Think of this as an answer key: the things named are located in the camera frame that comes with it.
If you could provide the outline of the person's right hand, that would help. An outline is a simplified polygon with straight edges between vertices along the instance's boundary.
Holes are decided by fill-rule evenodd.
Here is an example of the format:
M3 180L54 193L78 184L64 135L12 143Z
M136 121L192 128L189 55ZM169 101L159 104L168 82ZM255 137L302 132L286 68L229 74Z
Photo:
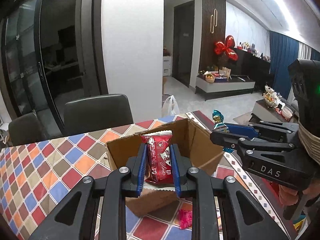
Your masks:
M315 199L319 195L319 183L312 183L307 189L303 191L303 194L307 197L307 200ZM279 186L279 199L281 204L285 206L291 206L298 202L298 191Z

